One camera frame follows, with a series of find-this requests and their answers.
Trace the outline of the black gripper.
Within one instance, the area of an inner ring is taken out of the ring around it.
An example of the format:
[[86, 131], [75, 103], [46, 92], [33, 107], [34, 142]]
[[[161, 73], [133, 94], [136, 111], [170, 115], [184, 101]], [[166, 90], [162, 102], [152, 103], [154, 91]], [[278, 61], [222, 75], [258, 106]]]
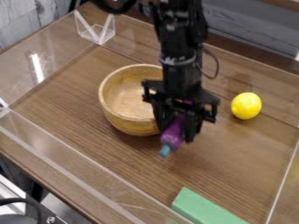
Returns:
[[202, 121], [214, 123], [220, 99], [201, 86], [201, 64], [188, 59], [161, 57], [162, 78], [142, 80], [142, 100], [152, 105], [160, 132], [168, 128], [177, 113], [184, 114], [182, 137], [188, 144], [201, 131]]

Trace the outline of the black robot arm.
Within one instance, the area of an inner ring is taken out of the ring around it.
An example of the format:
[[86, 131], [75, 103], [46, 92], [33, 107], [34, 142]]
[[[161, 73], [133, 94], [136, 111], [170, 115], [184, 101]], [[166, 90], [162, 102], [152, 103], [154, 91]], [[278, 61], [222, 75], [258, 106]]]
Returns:
[[160, 80], [142, 80], [142, 100], [152, 105], [160, 131], [181, 118], [181, 137], [189, 143], [204, 122], [216, 121], [220, 99], [201, 86], [201, 54], [206, 51], [206, 20], [201, 0], [90, 0], [106, 13], [126, 13], [145, 4], [160, 43]]

